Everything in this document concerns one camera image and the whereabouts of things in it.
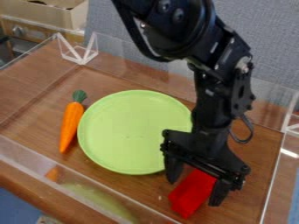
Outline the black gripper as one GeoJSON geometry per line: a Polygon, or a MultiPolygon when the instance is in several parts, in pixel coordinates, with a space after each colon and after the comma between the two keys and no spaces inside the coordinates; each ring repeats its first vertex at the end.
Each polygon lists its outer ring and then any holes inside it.
{"type": "Polygon", "coordinates": [[[220,205],[229,190],[241,189],[251,168],[229,149],[227,132],[207,134],[165,129],[160,150],[165,177],[171,184],[177,181],[184,164],[217,179],[209,195],[211,207],[220,205]]]}

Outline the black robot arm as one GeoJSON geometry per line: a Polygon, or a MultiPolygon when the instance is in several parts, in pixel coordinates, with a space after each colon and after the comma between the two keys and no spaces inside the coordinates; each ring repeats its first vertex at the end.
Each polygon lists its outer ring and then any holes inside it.
{"type": "Polygon", "coordinates": [[[243,187],[249,166],[228,140],[235,119],[251,126],[245,113],[256,99],[249,46],[220,20],[212,0],[111,0],[140,53],[157,62],[185,60],[193,72],[196,105],[189,132],[163,131],[165,177],[175,183],[191,165],[216,179],[209,205],[216,207],[243,187]]]}

